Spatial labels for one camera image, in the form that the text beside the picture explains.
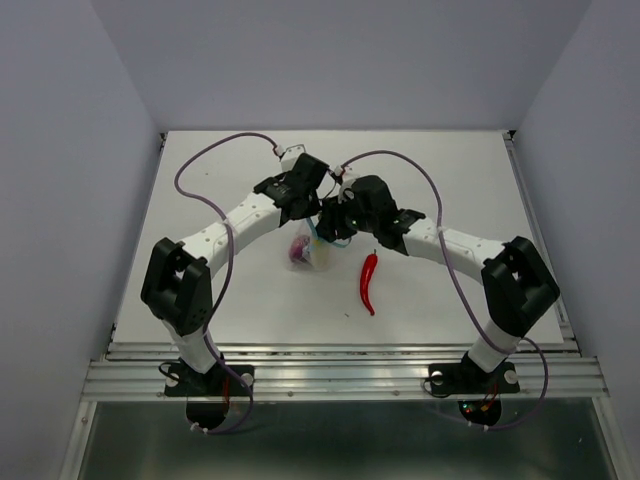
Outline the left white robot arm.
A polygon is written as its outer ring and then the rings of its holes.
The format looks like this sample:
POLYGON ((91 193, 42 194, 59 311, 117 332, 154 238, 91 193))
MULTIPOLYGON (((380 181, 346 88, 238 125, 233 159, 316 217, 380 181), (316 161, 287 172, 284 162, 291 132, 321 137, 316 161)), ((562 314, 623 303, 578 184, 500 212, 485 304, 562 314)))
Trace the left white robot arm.
POLYGON ((235 255, 257 239, 320 210, 317 189, 329 166, 307 153, 286 166, 254 186, 219 222, 177 242, 163 238, 152 249, 141 300, 169 331, 199 393, 222 384, 220 352, 208 330, 215 312, 213 277, 222 267, 231 271, 235 255))

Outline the red chili pepper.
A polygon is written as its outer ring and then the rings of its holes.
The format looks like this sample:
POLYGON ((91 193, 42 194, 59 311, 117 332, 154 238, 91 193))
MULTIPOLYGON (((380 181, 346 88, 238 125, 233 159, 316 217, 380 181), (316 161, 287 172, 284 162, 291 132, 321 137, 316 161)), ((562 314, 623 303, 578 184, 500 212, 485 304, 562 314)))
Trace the red chili pepper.
POLYGON ((369 287, 375 270, 378 265, 378 255, 377 251, 373 250, 364 260, 359 279, 359 295, 362 305, 367 310, 367 312, 371 315, 375 315, 374 306, 370 300, 369 287))

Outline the white radish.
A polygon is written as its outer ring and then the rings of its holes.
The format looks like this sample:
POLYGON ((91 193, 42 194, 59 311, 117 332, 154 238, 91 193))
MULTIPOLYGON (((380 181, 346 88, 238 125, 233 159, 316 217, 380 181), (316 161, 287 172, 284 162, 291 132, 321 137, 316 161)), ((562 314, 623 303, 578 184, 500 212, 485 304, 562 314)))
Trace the white radish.
POLYGON ((332 252, 335 247, 322 239, 312 239, 310 243, 309 264, 314 270, 325 271, 331 265, 332 252))

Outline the clear zip top bag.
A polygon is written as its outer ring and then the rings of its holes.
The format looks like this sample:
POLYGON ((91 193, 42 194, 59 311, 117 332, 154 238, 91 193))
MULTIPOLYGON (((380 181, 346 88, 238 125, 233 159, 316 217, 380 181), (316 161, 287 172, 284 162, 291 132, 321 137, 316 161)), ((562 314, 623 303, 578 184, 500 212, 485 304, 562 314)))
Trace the clear zip top bag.
POLYGON ((298 222, 287 250, 288 266, 294 270, 325 271, 331 264, 333 250, 345 249, 351 240, 328 242, 317 232, 313 218, 298 222))

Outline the purple onion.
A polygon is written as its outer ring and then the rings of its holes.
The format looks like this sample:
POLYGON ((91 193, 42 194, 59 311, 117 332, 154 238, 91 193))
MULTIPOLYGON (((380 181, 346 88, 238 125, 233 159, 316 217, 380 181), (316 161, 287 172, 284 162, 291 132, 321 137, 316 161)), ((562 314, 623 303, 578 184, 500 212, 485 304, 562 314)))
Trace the purple onion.
POLYGON ((292 263, 305 264, 310 258, 311 239, 307 235, 294 238, 288 250, 288 258, 292 263))

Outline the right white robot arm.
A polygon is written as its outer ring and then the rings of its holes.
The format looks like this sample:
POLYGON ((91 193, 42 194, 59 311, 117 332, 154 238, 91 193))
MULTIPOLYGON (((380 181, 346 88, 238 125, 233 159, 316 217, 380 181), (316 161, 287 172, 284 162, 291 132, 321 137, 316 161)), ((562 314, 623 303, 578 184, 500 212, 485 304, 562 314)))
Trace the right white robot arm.
POLYGON ((517 236, 509 242, 446 229, 424 213, 397 206, 387 184, 375 175, 347 182, 320 202, 318 235, 330 242, 358 232, 402 255, 441 264, 456 289, 461 273, 482 285, 489 321, 463 357, 460 378, 482 390, 537 321, 560 296, 560 289, 535 245, 517 236))

